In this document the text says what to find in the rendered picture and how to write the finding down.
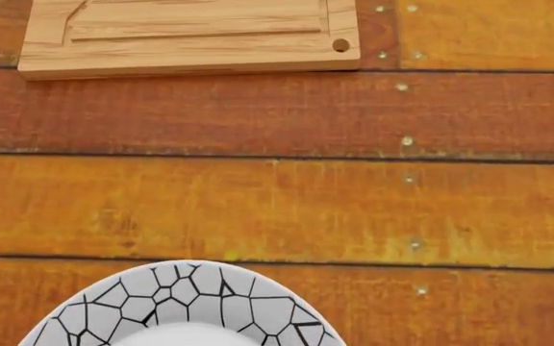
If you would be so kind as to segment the white plate with black crackle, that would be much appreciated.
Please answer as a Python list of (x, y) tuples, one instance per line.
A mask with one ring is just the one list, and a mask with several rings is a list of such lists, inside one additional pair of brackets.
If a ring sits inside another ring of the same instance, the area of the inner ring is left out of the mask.
[(162, 325), (201, 323), (258, 346), (346, 346), (326, 319), (282, 284), (207, 260), (169, 260), (115, 273), (48, 313), (18, 346), (114, 346)]

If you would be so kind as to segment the light wooden cutting board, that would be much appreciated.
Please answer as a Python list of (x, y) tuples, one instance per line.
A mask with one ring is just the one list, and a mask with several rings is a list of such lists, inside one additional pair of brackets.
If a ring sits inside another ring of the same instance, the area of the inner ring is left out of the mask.
[(354, 70), (356, 0), (34, 0), (29, 80)]

